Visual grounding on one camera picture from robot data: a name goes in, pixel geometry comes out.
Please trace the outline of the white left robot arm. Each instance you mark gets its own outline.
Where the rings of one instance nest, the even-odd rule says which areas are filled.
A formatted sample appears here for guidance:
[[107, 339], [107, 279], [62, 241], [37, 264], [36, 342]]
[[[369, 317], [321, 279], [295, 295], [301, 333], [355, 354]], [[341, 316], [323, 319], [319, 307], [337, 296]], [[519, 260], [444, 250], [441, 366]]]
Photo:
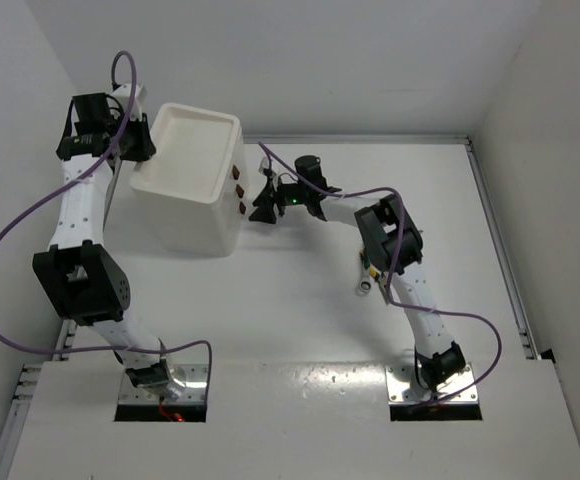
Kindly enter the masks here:
[[47, 251], [33, 270], [56, 312], [115, 347], [131, 384], [161, 400], [177, 401], [185, 373], [163, 342], [130, 314], [130, 283], [104, 247], [104, 224], [122, 161], [156, 152], [142, 103], [143, 86], [115, 84], [111, 93], [72, 98], [56, 150], [67, 191]]

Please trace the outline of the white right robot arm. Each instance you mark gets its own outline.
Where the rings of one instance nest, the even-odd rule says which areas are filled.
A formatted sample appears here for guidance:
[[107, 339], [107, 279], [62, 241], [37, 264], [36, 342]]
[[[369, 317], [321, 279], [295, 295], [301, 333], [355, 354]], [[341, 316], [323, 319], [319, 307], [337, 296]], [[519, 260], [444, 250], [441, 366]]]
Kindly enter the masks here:
[[384, 300], [396, 300], [406, 311], [414, 338], [415, 380], [435, 393], [466, 361], [434, 304], [422, 268], [423, 239], [398, 194], [346, 194], [327, 183], [315, 155], [297, 158], [295, 180], [285, 183], [272, 166], [277, 160], [268, 152], [260, 164], [266, 183], [253, 201], [249, 220], [274, 224], [287, 208], [302, 206], [321, 221], [355, 228], [365, 270], [378, 275]]

